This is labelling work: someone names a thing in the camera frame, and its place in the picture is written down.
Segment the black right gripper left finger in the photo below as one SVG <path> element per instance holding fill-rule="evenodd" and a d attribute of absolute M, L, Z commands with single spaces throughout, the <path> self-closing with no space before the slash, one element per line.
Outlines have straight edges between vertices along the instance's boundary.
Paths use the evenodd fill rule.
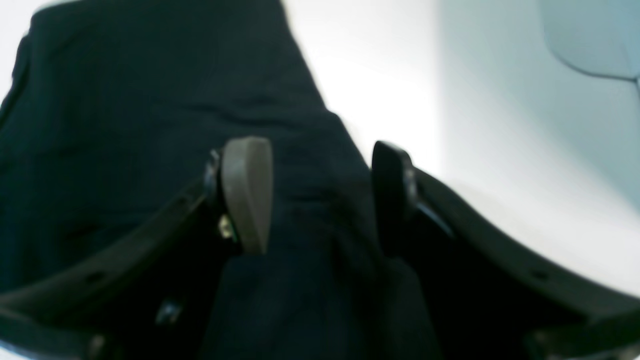
<path fill-rule="evenodd" d="M 274 196 L 265 137 L 210 152 L 202 178 L 146 223 L 1 295 L 3 360 L 193 360 L 224 262 L 264 255 Z"/>

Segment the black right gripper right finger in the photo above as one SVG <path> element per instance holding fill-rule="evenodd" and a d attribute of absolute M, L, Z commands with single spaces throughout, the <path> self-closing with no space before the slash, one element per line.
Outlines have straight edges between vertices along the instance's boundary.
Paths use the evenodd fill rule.
<path fill-rule="evenodd" d="M 519 244 L 400 146 L 377 141 L 381 247 L 417 274 L 446 360 L 637 360 L 639 298 Z"/>

